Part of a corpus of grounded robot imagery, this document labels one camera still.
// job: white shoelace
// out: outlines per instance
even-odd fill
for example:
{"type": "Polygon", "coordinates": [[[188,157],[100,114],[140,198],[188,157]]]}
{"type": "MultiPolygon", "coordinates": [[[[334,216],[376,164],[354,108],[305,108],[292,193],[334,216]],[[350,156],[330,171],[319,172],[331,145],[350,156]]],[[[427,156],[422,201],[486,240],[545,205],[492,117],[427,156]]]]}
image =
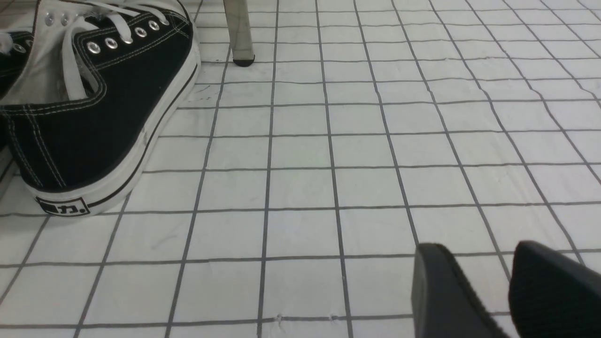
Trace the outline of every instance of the white shoelace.
{"type": "MultiPolygon", "coordinates": [[[[87,1],[86,3],[95,7],[104,8],[105,10],[109,11],[109,13],[105,15],[105,17],[112,21],[112,23],[115,25],[115,27],[117,28],[117,32],[119,32],[119,35],[124,43],[131,43],[133,42],[133,39],[132,30],[131,28],[129,28],[127,22],[125,21],[122,15],[134,17],[140,14],[139,12],[132,11],[129,8],[149,12],[152,15],[156,16],[159,19],[159,21],[163,23],[167,22],[165,15],[161,13],[161,11],[153,7],[137,5],[135,3],[124,4],[122,2],[119,4],[107,4],[104,2],[87,1]],[[119,7],[120,5],[125,5],[126,7],[128,7],[128,9],[121,8],[119,7]]],[[[92,31],[94,29],[98,29],[98,27],[89,22],[86,22],[83,16],[79,16],[67,29],[63,38],[63,72],[64,82],[67,89],[67,95],[69,96],[69,100],[79,100],[87,97],[84,89],[84,83],[82,82],[81,74],[78,69],[78,63],[76,60],[75,52],[73,50],[73,36],[79,32],[92,31]]]]}
{"type": "Polygon", "coordinates": [[[10,54],[13,48],[13,37],[9,33],[0,31],[0,53],[10,54]]]}

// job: chair leg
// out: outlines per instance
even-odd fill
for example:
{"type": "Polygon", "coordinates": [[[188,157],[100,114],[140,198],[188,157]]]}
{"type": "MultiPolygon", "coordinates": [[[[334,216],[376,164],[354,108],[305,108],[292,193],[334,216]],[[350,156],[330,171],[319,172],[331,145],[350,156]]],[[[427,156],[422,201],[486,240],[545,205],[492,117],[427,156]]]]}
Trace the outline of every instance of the chair leg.
{"type": "Polygon", "coordinates": [[[224,7],[234,63],[240,67],[248,67],[255,61],[248,4],[246,0],[224,0],[224,7]]]}

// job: heel label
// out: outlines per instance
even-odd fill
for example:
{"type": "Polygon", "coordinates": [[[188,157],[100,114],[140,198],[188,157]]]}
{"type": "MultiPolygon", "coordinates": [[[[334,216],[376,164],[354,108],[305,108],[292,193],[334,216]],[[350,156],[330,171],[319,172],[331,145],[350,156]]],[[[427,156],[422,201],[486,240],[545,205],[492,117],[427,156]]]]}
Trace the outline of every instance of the heel label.
{"type": "Polygon", "coordinates": [[[40,197],[35,198],[41,209],[47,214],[60,217],[84,216],[90,213],[90,209],[85,204],[83,198],[69,201],[47,201],[40,197]]]}

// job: black plastic object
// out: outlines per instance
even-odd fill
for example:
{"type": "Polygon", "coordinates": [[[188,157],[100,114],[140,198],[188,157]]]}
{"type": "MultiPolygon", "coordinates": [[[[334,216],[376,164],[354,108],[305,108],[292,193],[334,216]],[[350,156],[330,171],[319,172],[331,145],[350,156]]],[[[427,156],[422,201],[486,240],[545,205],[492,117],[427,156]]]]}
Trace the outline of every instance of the black plastic object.
{"type": "Polygon", "coordinates": [[[411,303],[416,338],[508,338],[443,245],[418,245],[411,303]]]}
{"type": "Polygon", "coordinates": [[[539,243],[516,248],[509,306],[522,338],[601,337],[601,275],[539,243]]]}

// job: black canvas sneaker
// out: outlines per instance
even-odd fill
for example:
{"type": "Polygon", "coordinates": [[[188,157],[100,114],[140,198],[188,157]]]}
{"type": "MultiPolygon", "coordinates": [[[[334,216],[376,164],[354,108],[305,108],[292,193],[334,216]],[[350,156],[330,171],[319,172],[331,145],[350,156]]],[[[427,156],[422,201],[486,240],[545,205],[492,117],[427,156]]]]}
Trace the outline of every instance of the black canvas sneaker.
{"type": "MultiPolygon", "coordinates": [[[[28,31],[0,31],[0,99],[21,74],[32,44],[33,36],[28,31]]],[[[0,197],[17,168],[7,146],[7,137],[0,120],[0,197]]]]}
{"type": "Polygon", "coordinates": [[[41,208],[77,217],[122,200],[199,70],[177,0],[39,0],[31,54],[0,114],[41,208]]]}

